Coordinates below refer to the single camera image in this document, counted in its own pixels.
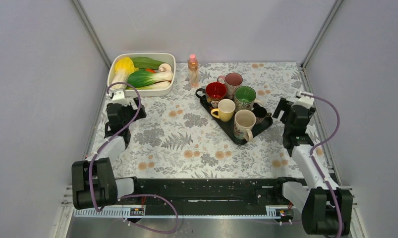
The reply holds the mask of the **brown striped small mug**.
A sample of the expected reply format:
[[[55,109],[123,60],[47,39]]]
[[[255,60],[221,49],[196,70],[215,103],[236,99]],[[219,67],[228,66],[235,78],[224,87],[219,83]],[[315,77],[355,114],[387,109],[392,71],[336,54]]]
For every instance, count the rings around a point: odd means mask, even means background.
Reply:
[[[265,108],[263,107],[255,107],[252,110],[254,116],[256,117],[256,123],[255,124],[261,124],[266,118],[271,117],[272,113],[268,112]]]

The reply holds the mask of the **beige upside-down mug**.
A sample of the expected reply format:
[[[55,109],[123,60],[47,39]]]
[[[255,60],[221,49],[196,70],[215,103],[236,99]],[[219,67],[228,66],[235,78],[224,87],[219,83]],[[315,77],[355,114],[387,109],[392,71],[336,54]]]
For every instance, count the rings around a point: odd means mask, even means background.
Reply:
[[[252,111],[256,107],[263,107],[264,103],[257,99],[257,93],[249,86],[241,86],[236,89],[234,95],[235,112],[240,110]]]

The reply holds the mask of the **cream floral mug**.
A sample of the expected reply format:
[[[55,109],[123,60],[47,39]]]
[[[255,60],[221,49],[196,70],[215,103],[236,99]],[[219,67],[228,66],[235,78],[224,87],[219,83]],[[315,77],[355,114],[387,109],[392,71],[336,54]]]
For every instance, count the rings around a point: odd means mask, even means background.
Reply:
[[[256,124],[256,117],[250,110],[239,110],[234,115],[233,133],[237,139],[245,139],[247,142],[253,140],[252,129]]]

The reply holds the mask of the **pink glass mug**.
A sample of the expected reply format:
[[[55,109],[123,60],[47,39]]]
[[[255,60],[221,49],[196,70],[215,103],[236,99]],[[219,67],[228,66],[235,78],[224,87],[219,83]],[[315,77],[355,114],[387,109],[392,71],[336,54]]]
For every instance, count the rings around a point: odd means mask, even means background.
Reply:
[[[220,75],[217,78],[217,82],[222,83],[227,88],[226,97],[233,99],[237,88],[241,87],[243,83],[243,77],[238,73],[229,73],[226,76]]]

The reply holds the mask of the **yellow toy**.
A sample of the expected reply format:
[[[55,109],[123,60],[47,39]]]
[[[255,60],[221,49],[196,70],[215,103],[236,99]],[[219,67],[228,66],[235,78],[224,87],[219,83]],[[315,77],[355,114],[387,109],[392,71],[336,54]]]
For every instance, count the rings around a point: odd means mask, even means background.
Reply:
[[[217,108],[211,110],[211,115],[223,122],[229,121],[235,111],[235,103],[231,99],[222,99]]]

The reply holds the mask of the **black mug with tan rim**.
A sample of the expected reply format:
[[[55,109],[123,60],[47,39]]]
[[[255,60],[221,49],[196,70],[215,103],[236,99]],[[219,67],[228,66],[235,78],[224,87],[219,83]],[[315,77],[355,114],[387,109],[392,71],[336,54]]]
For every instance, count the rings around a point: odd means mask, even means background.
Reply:
[[[224,99],[227,95],[227,88],[224,84],[219,82],[212,82],[205,88],[196,90],[195,95],[209,106],[210,109],[217,108],[219,101]]]

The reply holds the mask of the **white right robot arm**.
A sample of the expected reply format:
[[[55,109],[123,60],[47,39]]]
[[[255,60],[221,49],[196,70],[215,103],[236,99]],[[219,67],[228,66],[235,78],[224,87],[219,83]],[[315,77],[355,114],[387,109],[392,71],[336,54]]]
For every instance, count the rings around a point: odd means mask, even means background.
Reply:
[[[273,112],[284,124],[283,146],[304,176],[306,185],[285,179],[273,190],[279,204],[290,201],[301,213],[301,222],[309,235],[346,236],[350,232],[353,196],[323,169],[315,157],[314,144],[307,134],[307,125],[316,112],[314,96],[302,95],[296,102],[281,98]]]

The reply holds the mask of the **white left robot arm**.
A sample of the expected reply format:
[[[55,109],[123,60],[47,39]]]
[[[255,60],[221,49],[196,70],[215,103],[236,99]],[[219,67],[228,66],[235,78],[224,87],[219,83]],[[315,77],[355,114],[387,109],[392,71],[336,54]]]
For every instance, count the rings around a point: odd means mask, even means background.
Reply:
[[[129,122],[146,117],[144,106],[139,98],[134,98],[138,109],[131,104],[124,106],[117,103],[108,103],[106,112],[108,122],[105,124],[105,145],[83,161],[72,164],[72,199],[75,209],[97,208],[114,205],[118,197],[118,183],[114,177],[112,161],[128,147],[131,134]]]

